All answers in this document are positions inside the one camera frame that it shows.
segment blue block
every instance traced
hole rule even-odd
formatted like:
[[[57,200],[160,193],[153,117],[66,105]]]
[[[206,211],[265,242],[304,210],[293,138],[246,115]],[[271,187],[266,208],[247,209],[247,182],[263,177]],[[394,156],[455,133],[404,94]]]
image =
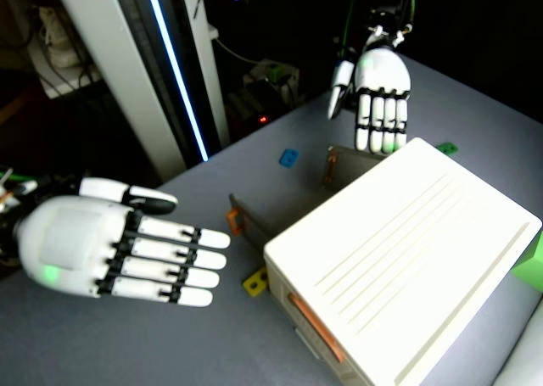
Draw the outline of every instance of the blue block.
[[[279,159],[279,164],[283,167],[292,168],[294,167],[296,159],[298,159],[298,152],[296,150],[291,150],[290,148],[287,148]]]

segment blue light strip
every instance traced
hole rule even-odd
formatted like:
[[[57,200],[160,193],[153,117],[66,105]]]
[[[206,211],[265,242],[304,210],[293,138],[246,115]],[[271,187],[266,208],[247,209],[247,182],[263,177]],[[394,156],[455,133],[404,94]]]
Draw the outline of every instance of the blue light strip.
[[[196,142],[198,143],[198,148],[200,154],[202,154],[202,159],[204,161],[208,160],[207,152],[205,151],[204,141],[200,135],[200,130],[198,128],[198,123],[194,117],[193,106],[190,104],[188,98],[187,88],[185,87],[185,82],[181,75],[181,70],[179,69],[179,64],[177,63],[176,54],[174,53],[173,46],[171,45],[170,33],[166,28],[166,23],[164,21],[164,16],[162,15],[162,8],[160,7],[159,0],[151,0],[151,5],[153,6],[154,17],[156,18],[157,23],[159,24],[160,35],[162,36],[162,41],[166,47],[166,52],[168,53],[168,59],[170,60],[171,68],[173,69],[174,76],[176,77],[177,87],[183,102],[185,103],[185,108],[187,109],[188,119],[194,131],[194,136],[196,137]]]

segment white lid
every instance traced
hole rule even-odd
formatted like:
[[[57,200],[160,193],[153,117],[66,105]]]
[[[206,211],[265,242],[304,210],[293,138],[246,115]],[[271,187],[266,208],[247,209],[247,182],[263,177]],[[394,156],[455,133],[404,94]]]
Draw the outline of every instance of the white lid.
[[[414,139],[273,239],[265,257],[364,378],[418,385],[540,226]]]

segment robotic hand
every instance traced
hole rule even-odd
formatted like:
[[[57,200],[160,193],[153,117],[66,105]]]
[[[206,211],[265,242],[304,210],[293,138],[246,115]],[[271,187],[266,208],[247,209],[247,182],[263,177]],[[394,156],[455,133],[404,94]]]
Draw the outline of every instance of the robotic hand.
[[[405,2],[395,5],[397,0],[385,1],[373,0],[371,21],[381,22],[386,28],[370,27],[371,35],[356,63],[344,60],[336,68],[327,116],[337,116],[354,93],[356,149],[362,151],[369,145],[372,153],[391,154],[406,144],[411,78],[395,49],[404,41],[404,34],[411,32],[412,24],[404,23],[400,14]]]
[[[83,178],[76,193],[47,199],[14,224],[29,277],[87,297],[211,303],[210,288],[219,283],[215,271],[227,259],[201,248],[224,249],[228,235],[145,215],[167,213],[177,205],[175,197],[152,189]]]

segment gray table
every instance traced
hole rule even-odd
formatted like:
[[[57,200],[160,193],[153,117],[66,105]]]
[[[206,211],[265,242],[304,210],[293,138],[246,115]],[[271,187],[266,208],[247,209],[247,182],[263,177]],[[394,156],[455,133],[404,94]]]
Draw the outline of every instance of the gray table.
[[[543,216],[543,125],[409,59],[408,131],[452,141],[454,158]],[[354,116],[325,120],[327,96],[295,110],[164,185],[181,206],[168,218],[227,230],[227,195],[281,230],[329,197],[320,180],[329,143],[352,146]],[[299,150],[293,169],[278,164]],[[261,264],[242,238],[226,250],[206,309],[132,299],[83,299],[40,288],[22,272],[0,282],[0,384],[335,385],[269,294],[241,282]],[[491,384],[540,299],[506,277],[425,385]]]

